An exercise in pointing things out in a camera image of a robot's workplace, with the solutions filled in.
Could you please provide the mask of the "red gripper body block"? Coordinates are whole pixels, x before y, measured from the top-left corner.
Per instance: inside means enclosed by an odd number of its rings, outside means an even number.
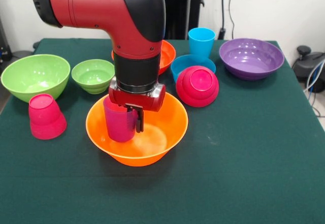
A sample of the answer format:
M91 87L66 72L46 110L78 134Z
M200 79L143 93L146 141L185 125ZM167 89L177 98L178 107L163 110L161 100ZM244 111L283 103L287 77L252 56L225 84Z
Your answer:
M138 107L148 111L159 111L166 94L164 84L156 83L148 92L131 93L118 87L117 79L113 78L109 85L109 97L112 103L124 107Z

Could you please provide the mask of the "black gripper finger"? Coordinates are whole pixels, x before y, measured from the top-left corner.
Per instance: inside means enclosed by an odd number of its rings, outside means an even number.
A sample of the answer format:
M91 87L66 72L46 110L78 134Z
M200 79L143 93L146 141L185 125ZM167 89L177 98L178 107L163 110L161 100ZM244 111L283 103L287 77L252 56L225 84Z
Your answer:
M137 112L135 110L127 110L126 113L127 129L130 131L134 131L136 129L136 121L137 121Z
M144 131L144 111L142 108L135 108L137 112L136 131L141 133Z

